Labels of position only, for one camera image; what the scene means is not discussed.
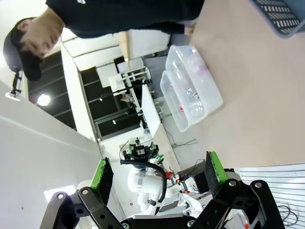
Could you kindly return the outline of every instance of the man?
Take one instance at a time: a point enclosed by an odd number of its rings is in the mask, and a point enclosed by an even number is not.
[[[47,0],[37,18],[19,21],[4,42],[4,57],[14,72],[39,80],[39,64],[54,47],[64,27],[81,38],[129,29],[191,35],[194,25],[180,21],[199,16],[204,0]]]

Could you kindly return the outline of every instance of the blue plastic basket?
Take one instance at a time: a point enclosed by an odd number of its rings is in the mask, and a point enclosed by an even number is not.
[[[305,0],[250,0],[275,33],[289,38],[305,31]]]

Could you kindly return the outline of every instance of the plastic container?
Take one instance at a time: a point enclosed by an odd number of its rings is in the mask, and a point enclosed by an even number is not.
[[[250,0],[281,38],[305,31],[305,0]]]
[[[173,45],[165,68],[161,90],[181,132],[222,105],[219,90],[193,46]]]

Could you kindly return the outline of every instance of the clear plastic bin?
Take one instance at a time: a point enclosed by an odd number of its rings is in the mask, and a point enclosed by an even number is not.
[[[169,50],[165,67],[166,73],[163,73],[161,90],[181,132],[200,122],[222,105],[223,99],[214,79],[193,46],[173,45]],[[170,82],[179,102],[173,103],[173,99],[168,99],[168,87],[164,85],[166,80]],[[178,113],[176,110],[181,108],[183,112]]]

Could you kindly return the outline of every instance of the man's ear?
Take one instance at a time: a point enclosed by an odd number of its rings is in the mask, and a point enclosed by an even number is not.
[[[32,24],[32,20],[31,19],[26,19],[24,21],[22,21],[18,26],[17,29],[19,29],[22,32],[25,32],[26,30],[28,30],[28,26]]]

